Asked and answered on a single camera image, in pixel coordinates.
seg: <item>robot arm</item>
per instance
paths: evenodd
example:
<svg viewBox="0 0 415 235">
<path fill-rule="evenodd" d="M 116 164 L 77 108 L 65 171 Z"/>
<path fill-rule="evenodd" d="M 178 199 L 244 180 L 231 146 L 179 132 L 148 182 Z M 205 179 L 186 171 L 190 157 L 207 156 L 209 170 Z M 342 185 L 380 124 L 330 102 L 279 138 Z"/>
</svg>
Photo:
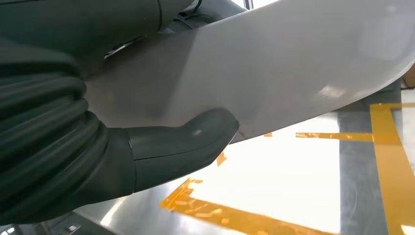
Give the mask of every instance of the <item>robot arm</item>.
<svg viewBox="0 0 415 235">
<path fill-rule="evenodd" d="M 181 127 L 107 128 L 88 111 L 83 99 L 86 86 L 81 78 L 91 64 L 78 65 L 84 59 L 93 61 L 91 57 L 102 60 L 107 48 L 131 37 L 127 31 L 134 32 L 137 25 L 112 25 L 108 31 L 103 25 L 103 31 L 92 27 L 97 31 L 88 32 L 91 24 L 83 22 L 84 30 L 79 31 L 75 22 L 80 19 L 64 13 L 65 6 L 74 7 L 76 1 L 3 2 L 0 224 L 52 219 L 85 204 L 179 178 L 212 163 L 235 135 L 239 123 L 224 109 L 202 113 Z M 99 17 L 104 15 L 100 11 L 110 12 L 105 7 L 122 11 L 120 2 L 144 1 L 117 1 L 117 5 L 102 9 L 102 1 L 96 3 L 100 6 L 97 9 L 92 9 L 92 2 L 78 2 L 91 4 L 91 8 L 80 8 L 82 14 L 93 10 L 89 16 Z M 48 4 L 63 6 L 54 12 Z M 115 22 L 131 22 L 132 10 L 126 12 L 130 14 L 125 19 L 118 15 Z M 154 25 L 156 31 L 162 23 Z M 51 27 L 56 29 L 53 35 Z"/>
</svg>

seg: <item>white surface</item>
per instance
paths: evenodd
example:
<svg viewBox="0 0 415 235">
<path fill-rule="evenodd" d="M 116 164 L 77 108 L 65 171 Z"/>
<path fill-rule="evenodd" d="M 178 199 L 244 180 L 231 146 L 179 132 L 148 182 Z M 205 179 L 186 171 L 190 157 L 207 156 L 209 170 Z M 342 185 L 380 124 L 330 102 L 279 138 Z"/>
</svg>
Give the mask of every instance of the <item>white surface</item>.
<svg viewBox="0 0 415 235">
<path fill-rule="evenodd" d="M 317 117 L 272 137 L 228 146 L 227 159 L 205 170 L 191 197 L 339 233 L 339 141 L 295 137 L 296 132 L 315 131 L 339 132 L 337 117 Z"/>
<path fill-rule="evenodd" d="M 415 91 L 402 91 L 402 103 L 414 103 Z M 402 109 L 402 132 L 400 138 L 406 155 L 415 172 L 415 108 Z"/>
<path fill-rule="evenodd" d="M 414 61 L 414 29 L 414 0 L 280 0 L 126 48 L 86 98 L 110 127 L 176 126 L 224 107 L 252 138 L 396 80 Z"/>
</svg>

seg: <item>yellow tape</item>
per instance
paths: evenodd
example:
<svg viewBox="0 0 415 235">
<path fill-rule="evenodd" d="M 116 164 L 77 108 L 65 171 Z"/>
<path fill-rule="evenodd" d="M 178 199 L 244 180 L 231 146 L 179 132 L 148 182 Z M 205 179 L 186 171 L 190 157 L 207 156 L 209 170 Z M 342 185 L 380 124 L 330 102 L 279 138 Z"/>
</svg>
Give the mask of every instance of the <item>yellow tape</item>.
<svg viewBox="0 0 415 235">
<path fill-rule="evenodd" d="M 299 138 L 372 141 L 376 154 L 379 183 L 390 235 L 404 235 L 402 229 L 415 229 L 415 176 L 400 142 L 391 109 L 415 107 L 408 104 L 377 104 L 370 107 L 373 133 L 296 133 Z M 226 159 L 220 155 L 217 164 Z M 213 224 L 252 235 L 330 235 L 264 215 L 229 208 L 191 198 L 192 183 L 188 179 L 172 192 L 160 206 Z"/>
<path fill-rule="evenodd" d="M 219 157 L 216 159 L 216 163 L 218 166 L 220 166 L 227 158 L 225 157 L 225 154 L 222 152 Z"/>
<path fill-rule="evenodd" d="M 373 141 L 370 133 L 296 133 L 298 138 L 336 139 L 341 141 Z"/>
<path fill-rule="evenodd" d="M 160 203 L 160 207 L 251 235 L 333 235 L 264 215 L 191 198 L 193 189 L 189 186 L 201 182 L 187 179 Z"/>
<path fill-rule="evenodd" d="M 404 235 L 415 226 L 415 177 L 393 121 L 391 109 L 409 104 L 376 104 L 370 107 L 374 150 L 385 217 L 390 235 Z"/>
</svg>

